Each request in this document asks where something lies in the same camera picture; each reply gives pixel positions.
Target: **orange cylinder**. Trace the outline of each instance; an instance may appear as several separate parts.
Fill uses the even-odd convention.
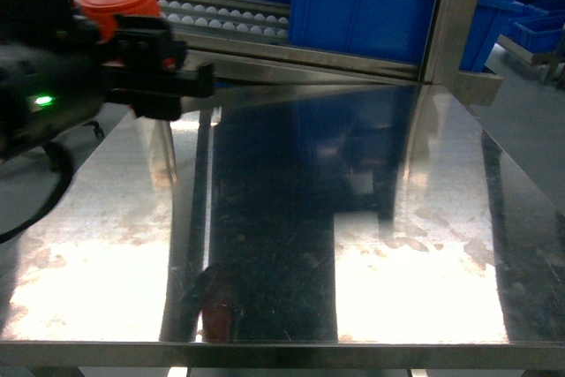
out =
[[[150,15],[160,16],[158,0],[79,0],[85,16],[96,21],[102,33],[102,39],[107,41],[117,29],[114,15]]]

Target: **metal frame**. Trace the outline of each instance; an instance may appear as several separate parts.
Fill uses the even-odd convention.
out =
[[[419,80],[426,84],[442,84],[451,88],[459,72],[459,64],[478,0],[436,0],[430,35]]]

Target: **reflective metal surface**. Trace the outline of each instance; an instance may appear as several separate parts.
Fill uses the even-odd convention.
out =
[[[192,108],[174,154],[124,120],[0,246],[3,364],[565,364],[565,219],[444,88]]]

